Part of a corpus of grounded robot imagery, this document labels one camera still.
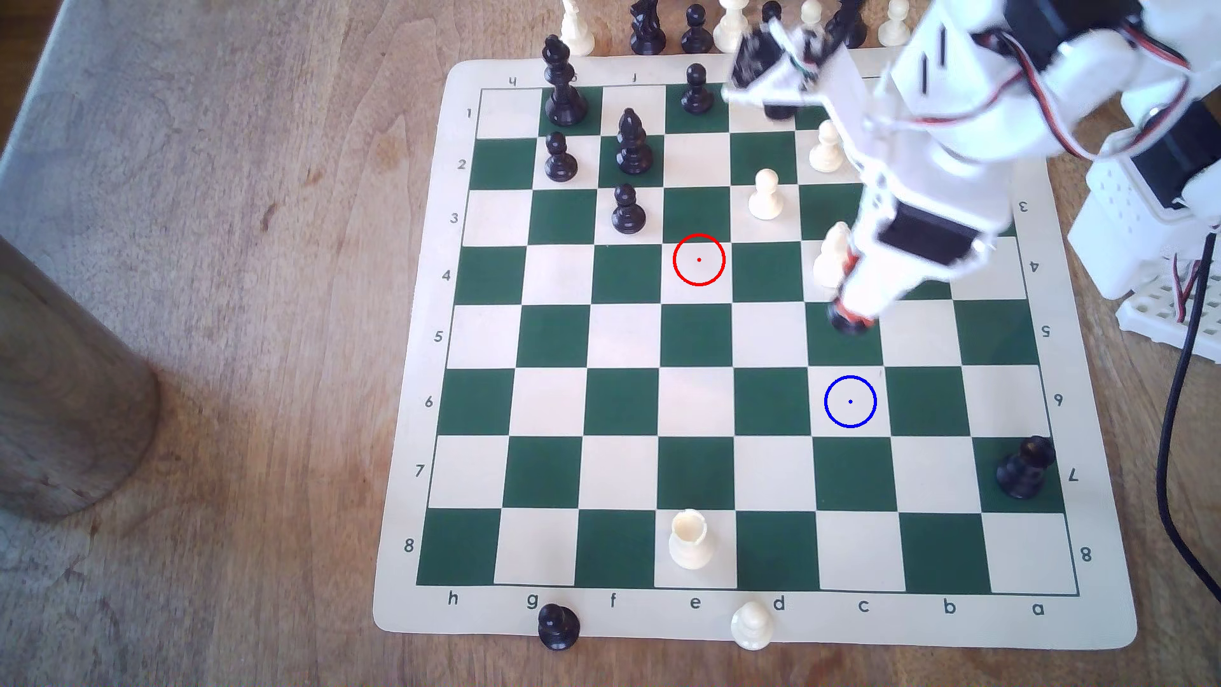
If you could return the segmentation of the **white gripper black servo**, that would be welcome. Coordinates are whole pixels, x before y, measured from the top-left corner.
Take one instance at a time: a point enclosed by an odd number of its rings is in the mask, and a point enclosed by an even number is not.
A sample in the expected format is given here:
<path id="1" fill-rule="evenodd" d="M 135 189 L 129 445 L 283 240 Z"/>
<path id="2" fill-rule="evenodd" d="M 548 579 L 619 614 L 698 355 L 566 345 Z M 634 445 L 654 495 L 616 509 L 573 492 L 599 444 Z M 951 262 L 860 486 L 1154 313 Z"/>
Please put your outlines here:
<path id="1" fill-rule="evenodd" d="M 849 239 L 840 308 L 875 320 L 918 289 L 974 273 L 1012 223 L 1011 171 L 978 167 L 966 176 L 938 166 L 893 171 L 860 164 L 863 192 Z"/>

